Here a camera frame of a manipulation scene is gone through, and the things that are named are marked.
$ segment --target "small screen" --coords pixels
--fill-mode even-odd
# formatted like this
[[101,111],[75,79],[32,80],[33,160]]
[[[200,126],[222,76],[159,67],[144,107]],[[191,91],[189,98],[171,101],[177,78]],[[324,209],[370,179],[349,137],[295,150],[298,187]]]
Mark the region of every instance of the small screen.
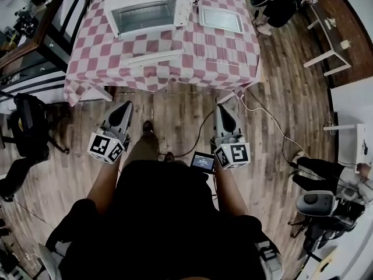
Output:
[[214,159],[209,157],[195,155],[192,166],[200,167],[203,169],[211,170],[214,165]]

